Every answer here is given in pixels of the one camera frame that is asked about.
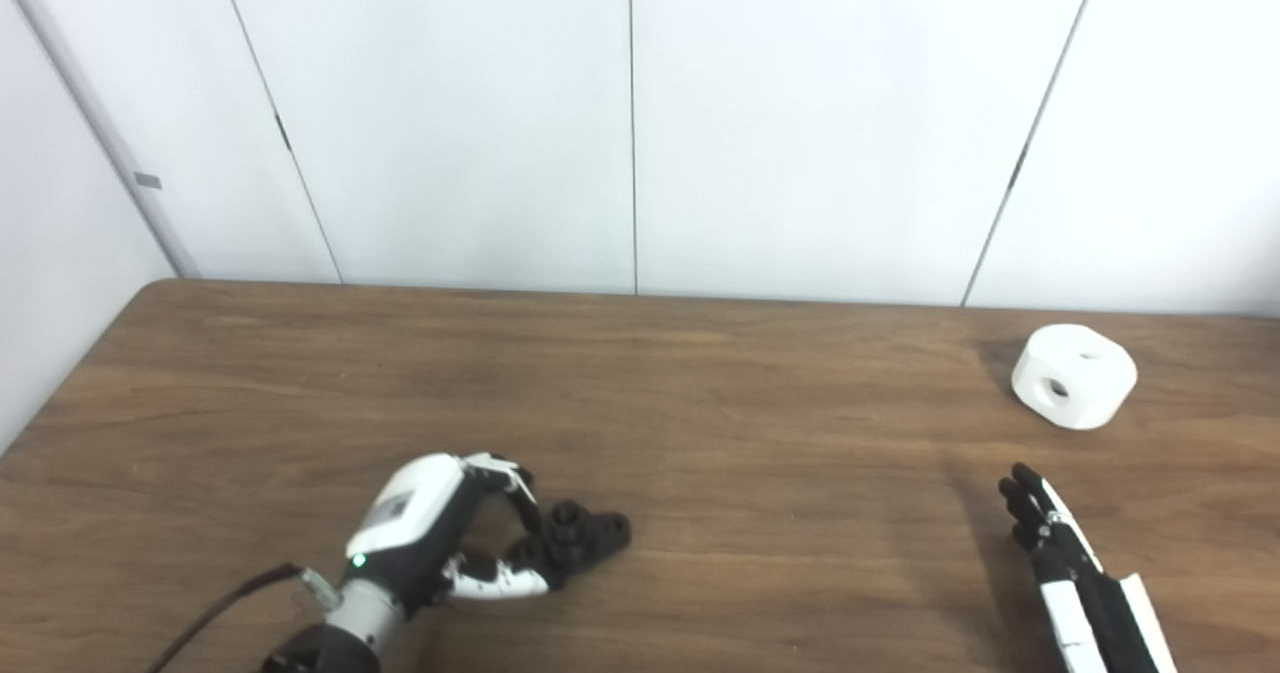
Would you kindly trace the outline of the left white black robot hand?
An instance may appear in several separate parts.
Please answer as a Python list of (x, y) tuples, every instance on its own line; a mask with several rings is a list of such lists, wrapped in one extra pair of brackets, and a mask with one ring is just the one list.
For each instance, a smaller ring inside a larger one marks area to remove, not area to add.
[(356, 585), (374, 587), (412, 617), (453, 598), (506, 600), (562, 589), (562, 580), (538, 564), (463, 553), (492, 495), (506, 496), (527, 534), (541, 532), (532, 476), (503, 455), (436, 453), (402, 464), (346, 545), (342, 596)]

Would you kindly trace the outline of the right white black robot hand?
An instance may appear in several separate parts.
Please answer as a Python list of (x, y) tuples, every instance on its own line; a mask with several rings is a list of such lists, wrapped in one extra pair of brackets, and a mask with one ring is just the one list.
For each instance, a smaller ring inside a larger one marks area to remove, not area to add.
[(1175, 672), (1144, 581), (1112, 577), (1052, 484), (1023, 462), (998, 493), (1014, 519), (1068, 672)]

